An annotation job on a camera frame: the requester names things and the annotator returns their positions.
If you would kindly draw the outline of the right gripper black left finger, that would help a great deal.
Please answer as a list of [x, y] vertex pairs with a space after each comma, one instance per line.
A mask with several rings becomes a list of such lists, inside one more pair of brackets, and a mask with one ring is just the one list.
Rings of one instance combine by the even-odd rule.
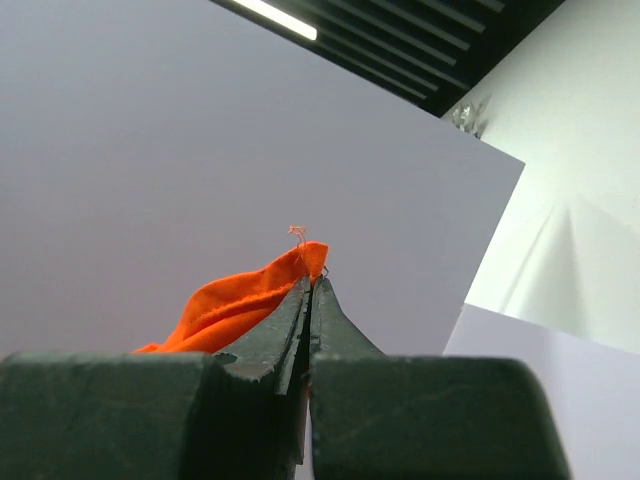
[[216, 353], [18, 352], [5, 479], [291, 479], [304, 455], [311, 285]]

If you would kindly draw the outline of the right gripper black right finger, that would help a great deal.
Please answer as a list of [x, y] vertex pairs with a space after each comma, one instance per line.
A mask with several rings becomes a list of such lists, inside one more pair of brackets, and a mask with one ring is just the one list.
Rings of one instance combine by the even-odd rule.
[[344, 314], [326, 278], [312, 294], [309, 373], [318, 479], [571, 477], [529, 366], [387, 355]]

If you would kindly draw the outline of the orange t shirt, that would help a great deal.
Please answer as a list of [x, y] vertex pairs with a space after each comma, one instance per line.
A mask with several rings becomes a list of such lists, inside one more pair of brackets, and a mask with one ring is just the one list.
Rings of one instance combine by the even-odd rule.
[[309, 241], [305, 229], [292, 226], [298, 243], [265, 267], [219, 278], [196, 290], [174, 331], [161, 343], [137, 354], [216, 353], [266, 319], [301, 279], [314, 283], [323, 273], [329, 245]]

